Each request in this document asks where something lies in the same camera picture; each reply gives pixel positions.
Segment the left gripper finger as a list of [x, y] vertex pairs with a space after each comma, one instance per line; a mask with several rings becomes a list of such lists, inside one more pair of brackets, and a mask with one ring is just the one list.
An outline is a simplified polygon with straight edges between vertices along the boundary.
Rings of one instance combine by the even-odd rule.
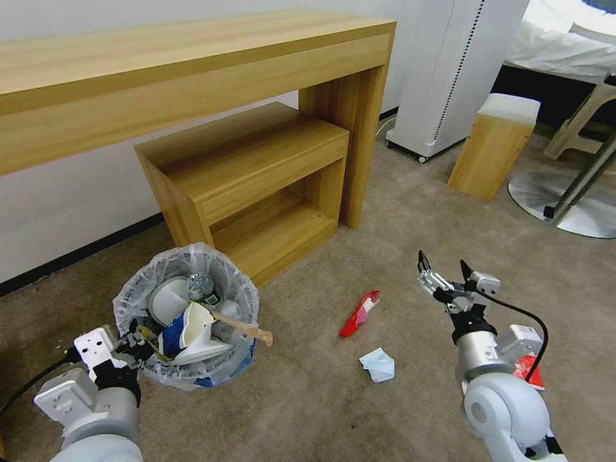
[[122, 350], [135, 350], [145, 344], [138, 319], [132, 319], [128, 332], [121, 338]]
[[116, 368], [139, 369], [154, 353], [149, 344], [122, 344], [112, 352], [112, 362]]

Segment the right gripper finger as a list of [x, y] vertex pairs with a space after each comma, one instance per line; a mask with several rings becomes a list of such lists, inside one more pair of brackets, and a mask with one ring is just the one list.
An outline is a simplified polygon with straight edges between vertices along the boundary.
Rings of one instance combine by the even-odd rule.
[[459, 263], [463, 276], [463, 291], [465, 298], [467, 299], [469, 305], [474, 305], [475, 292], [477, 288], [477, 282], [473, 279], [474, 271], [463, 259], [461, 259]]
[[418, 251], [417, 268], [420, 287], [440, 303], [451, 303], [454, 286], [440, 274], [433, 272], [422, 250]]

